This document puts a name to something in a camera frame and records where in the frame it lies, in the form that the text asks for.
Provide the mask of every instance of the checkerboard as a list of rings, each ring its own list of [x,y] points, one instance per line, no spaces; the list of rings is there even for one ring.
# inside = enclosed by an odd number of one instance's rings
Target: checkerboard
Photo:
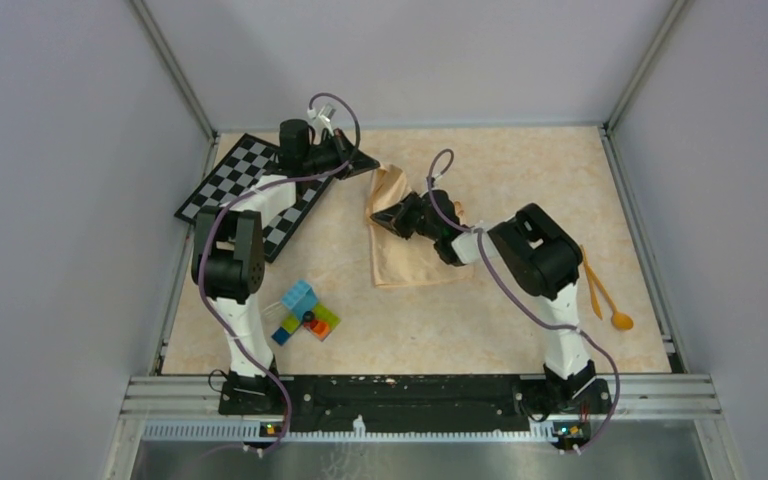
[[[239,196],[263,175],[278,151],[275,145],[245,134],[190,195],[175,216],[195,225],[199,209],[219,205]],[[266,261],[272,263],[319,200],[333,178],[296,184],[296,204],[284,210],[263,229]]]

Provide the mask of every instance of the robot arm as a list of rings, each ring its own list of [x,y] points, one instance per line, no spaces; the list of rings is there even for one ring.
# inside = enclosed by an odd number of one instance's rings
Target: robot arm
[[[578,265],[582,254],[578,244],[536,204],[520,209],[512,218],[487,231],[488,258],[502,257],[517,284],[535,298],[538,315],[549,326],[578,327]],[[481,261],[479,233],[462,233],[452,241],[459,261]],[[543,370],[560,397],[569,401],[596,378],[584,340],[575,330],[544,330],[546,356]]]
[[[263,225],[296,203],[296,185],[287,182],[260,190],[266,185],[288,178],[307,177],[332,171],[346,159],[351,162],[334,176],[345,179],[378,168],[379,163],[354,151],[354,146],[339,129],[330,127],[333,107],[326,106],[319,116],[313,115],[314,125],[326,124],[320,142],[311,142],[311,127],[305,120],[281,123],[278,157],[272,165],[273,174],[264,175],[251,187],[256,194],[236,205],[222,219],[208,255],[204,271],[204,288],[208,301],[234,332],[226,331],[231,349],[229,378],[237,390],[266,396],[268,382],[264,372],[252,364],[236,346],[239,340],[260,365],[271,368],[272,350],[266,343],[260,319],[257,291],[263,282],[265,259]],[[198,281],[199,267],[207,239],[223,206],[203,207],[196,215],[192,278]],[[223,249],[220,244],[233,244]]]
[[[444,222],[434,210],[431,196],[447,218],[460,222],[448,194],[432,189],[411,193],[401,202],[372,214],[371,219],[391,233],[408,239],[414,233],[434,241],[434,249],[449,265],[482,260],[477,232],[461,232]],[[510,219],[489,229],[484,241],[488,258],[501,257],[517,284],[535,297],[540,318],[550,326],[579,324],[576,304],[578,245],[539,206],[530,204]],[[546,332],[544,371],[563,401],[578,396],[596,377],[595,367],[575,330]]]
[[[254,190],[287,177],[264,175],[253,186]],[[263,221],[268,224],[276,215],[296,203],[296,187],[285,183],[260,192],[231,209],[223,219],[214,238],[211,255],[205,271],[205,291],[208,301],[231,326],[246,350],[261,365],[272,364],[272,350],[266,344],[260,320],[257,291],[263,282]],[[220,206],[204,207],[196,216],[196,242],[193,255],[194,279],[198,278],[200,255],[204,241]],[[217,243],[233,241],[234,250],[223,250]],[[231,368],[238,376],[263,376],[259,368],[249,362],[225,332],[231,347]]]

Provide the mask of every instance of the wire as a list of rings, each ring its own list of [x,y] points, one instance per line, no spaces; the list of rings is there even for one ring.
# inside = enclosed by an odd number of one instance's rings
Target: wire
[[[308,182],[312,180],[318,180],[320,178],[326,178],[330,177],[332,175],[335,175],[342,171],[343,169],[347,168],[351,161],[354,159],[354,157],[357,155],[357,152],[360,149],[360,122],[358,122],[357,115],[355,115],[355,112],[352,110],[352,108],[343,101],[340,97],[330,94],[330,93],[317,93],[314,95],[309,103],[309,107],[313,107],[313,102],[319,97],[329,97],[333,98],[334,100],[340,102],[343,107],[346,109],[346,111],[349,112],[349,115],[352,117],[352,121],[355,124],[355,144],[354,149],[349,154],[349,158],[343,161],[340,166],[333,170],[329,170],[324,173],[316,174],[316,175],[308,175],[304,177],[296,177],[296,178],[283,178],[280,180],[276,180],[274,182],[267,183],[266,185],[259,187],[259,191],[267,190],[272,187],[277,187],[279,185],[284,185],[287,183],[297,183],[297,182]],[[205,242],[204,251],[202,252],[201,261],[199,262],[199,269],[198,269],[198,287],[199,287],[199,296],[201,297],[202,302],[204,303],[205,307],[207,307],[207,310],[213,315],[214,318],[216,318],[216,321],[219,322],[220,325],[222,325],[222,328],[225,330],[225,332],[228,334],[230,338],[234,339],[234,344],[237,346],[237,348],[240,350],[240,353],[243,354],[243,356],[246,358],[246,360],[249,361],[252,365],[254,365],[258,370],[262,371],[266,377],[268,377],[275,385],[278,387],[278,389],[281,391],[281,395],[284,397],[284,402],[287,405],[287,409],[285,412],[285,418],[286,421],[281,427],[281,431],[278,433],[278,436],[275,437],[275,441],[267,447],[265,450],[263,450],[263,454],[269,453],[273,451],[275,448],[278,447],[278,445],[281,443],[281,440],[283,440],[284,436],[287,434],[287,432],[290,429],[290,419],[293,416],[293,405],[292,401],[290,400],[290,394],[287,391],[287,387],[281,382],[281,380],[272,372],[269,371],[269,368],[261,365],[252,355],[246,350],[246,348],[243,346],[242,342],[240,342],[239,338],[237,338],[237,333],[234,331],[233,327],[228,324],[228,322],[225,321],[225,319],[222,318],[222,315],[219,314],[219,312],[214,308],[214,306],[210,303],[210,301],[207,298],[207,293],[204,288],[204,272],[205,272],[205,266],[207,265],[207,258],[210,256],[210,251],[213,246],[213,241],[216,238],[216,233],[219,230],[219,225],[222,224],[222,220],[225,218],[226,215],[228,215],[228,212],[231,211],[232,208],[234,208],[235,205],[238,203],[250,198],[252,195],[254,195],[254,191],[248,190],[246,192],[243,192],[240,196],[237,198],[231,200],[228,202],[227,205],[222,207],[222,210],[219,211],[219,214],[216,216],[216,220],[213,222],[213,225],[210,227],[210,232],[207,235],[207,240]],[[204,456],[209,455],[213,451],[219,451],[218,447],[216,449],[210,450],[208,452],[205,452],[201,456],[199,456],[197,460],[203,458]]]
[[[428,191],[430,192],[431,189],[434,186],[434,167],[437,165],[437,162],[440,160],[440,157],[442,157],[444,154],[448,153],[450,155],[449,163],[446,165],[446,167],[441,172],[441,175],[443,173],[446,173],[447,170],[449,170],[449,167],[452,166],[452,162],[455,160],[455,153],[450,148],[446,148],[441,150],[437,156],[434,157],[434,160],[431,161],[431,167],[428,169],[428,176],[425,178],[426,185],[428,186]],[[490,259],[487,257],[487,252],[484,250],[484,242],[483,237],[486,233],[484,229],[482,228],[475,228],[475,227],[463,227],[461,225],[458,225],[454,221],[450,220],[446,215],[443,213],[443,211],[440,209],[440,206],[437,205],[437,201],[434,199],[434,195],[429,195],[431,198],[431,206],[434,207],[434,211],[437,212],[437,215],[440,216],[440,218],[443,219],[446,223],[449,224],[452,228],[455,228],[457,230],[460,230],[461,232],[474,232],[477,235],[477,243],[478,243],[478,253],[481,255],[481,260],[484,262],[484,266],[487,267],[487,271],[490,272],[490,276],[493,277],[493,281],[496,282],[496,285],[499,286],[499,288],[502,290],[502,293],[505,294],[508,299],[513,302],[514,305],[517,306],[517,308],[520,309],[522,313],[525,314],[528,318],[530,318],[534,323],[539,325],[541,328],[544,328],[546,330],[569,330],[574,331],[581,335],[581,338],[583,338],[588,344],[590,344],[591,347],[593,347],[594,350],[602,354],[605,359],[608,360],[608,363],[611,365],[611,370],[614,373],[614,382],[615,382],[615,391],[614,391],[614,399],[613,402],[611,402],[611,407],[608,409],[608,414],[605,416],[605,420],[602,422],[601,425],[599,425],[599,428],[596,430],[596,433],[593,434],[592,437],[590,437],[590,440],[584,444],[582,447],[578,449],[578,453],[582,454],[585,451],[587,451],[590,448],[590,445],[594,444],[596,440],[598,440],[605,431],[605,427],[608,425],[608,423],[611,421],[611,419],[614,417],[614,413],[617,410],[617,404],[619,403],[620,398],[620,372],[619,368],[617,368],[617,364],[614,361],[614,358],[609,354],[604,348],[600,347],[593,338],[590,337],[584,330],[581,330],[575,325],[550,325],[543,320],[541,320],[537,315],[535,315],[531,310],[528,309],[520,300],[519,298],[514,295],[513,291],[511,291],[510,288],[508,288],[507,285],[505,285],[505,282],[502,280],[502,278],[499,276],[499,273],[496,271],[496,269],[493,267],[493,264],[490,263]]]
[[[210,387],[210,389],[213,390],[216,393],[222,393],[222,390],[217,390],[216,388],[214,388],[213,383],[211,382],[211,380],[213,380],[213,374],[216,373],[216,372],[219,372],[220,375],[225,377],[225,381],[226,382],[228,381],[228,375],[225,372],[223,372],[222,370],[220,370],[218,368],[214,368],[213,371],[210,372],[210,374],[207,375],[207,386]]]
[[[581,404],[581,423],[587,423],[590,420],[590,403],[583,402]]]
[[[548,418],[551,412],[542,412],[540,415],[542,415],[539,419],[536,419],[532,416],[531,411],[528,409],[528,405],[525,403],[525,396],[523,395],[522,400],[519,402],[520,406],[522,406],[522,409],[525,411],[525,416],[528,417],[529,420],[535,423],[543,423]]]
[[[428,198],[431,199],[431,205],[434,207],[434,211],[437,212],[437,215],[439,215],[444,222],[448,223],[450,227],[454,228],[455,230],[460,230],[461,232],[471,232],[474,229],[473,227],[463,227],[457,222],[451,220],[443,213],[443,210],[441,210],[440,206],[437,205],[437,199],[434,198],[434,193],[431,191],[434,188],[434,167],[437,166],[437,162],[440,160],[440,157],[447,153],[449,154],[449,163],[446,164],[446,166],[443,168],[443,171],[440,172],[440,175],[443,175],[449,171],[449,167],[451,167],[452,163],[455,161],[455,152],[453,152],[451,148],[444,148],[443,150],[440,150],[440,152],[437,153],[437,156],[434,157],[434,160],[431,161],[431,166],[428,168],[428,176],[425,177],[425,186],[428,188]]]

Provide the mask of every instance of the blue block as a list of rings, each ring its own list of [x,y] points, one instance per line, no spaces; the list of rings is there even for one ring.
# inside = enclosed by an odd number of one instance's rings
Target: blue block
[[[301,321],[304,312],[313,310],[319,300],[313,293],[313,287],[304,280],[299,280],[293,285],[293,288],[281,297],[281,303]]]
[[[283,328],[279,328],[278,330],[275,330],[275,333],[272,334],[272,340],[275,340],[275,343],[281,346],[287,343],[287,340],[289,339],[290,339],[290,332],[284,330]]]

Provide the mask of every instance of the marble-patterned surface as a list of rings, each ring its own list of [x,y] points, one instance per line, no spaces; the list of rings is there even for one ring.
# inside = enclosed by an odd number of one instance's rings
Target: marble-patterned surface
[[[261,134],[275,142],[276,135]],[[226,135],[218,158],[238,135]],[[361,148],[394,163],[421,189],[434,155],[450,147],[455,164],[440,184],[463,203],[472,220],[494,224],[529,202],[541,205],[579,243],[614,300],[635,321],[615,330],[590,309],[587,282],[579,282],[582,328],[616,359],[623,372],[668,372],[666,354],[640,265],[595,127],[365,130]],[[267,267],[261,306],[280,299],[299,278],[342,318],[320,342],[296,333],[284,347],[271,340],[286,374],[537,373],[544,333],[499,291],[485,268],[473,278],[426,287],[375,289],[369,232],[362,218],[369,176],[336,183],[316,206],[275,264]],[[433,255],[429,244],[429,254]],[[494,262],[516,290],[501,260]],[[524,293],[526,305],[534,306]],[[274,321],[264,319],[272,332]],[[591,352],[599,371],[607,362]],[[163,371],[227,369],[221,327],[185,282]]]

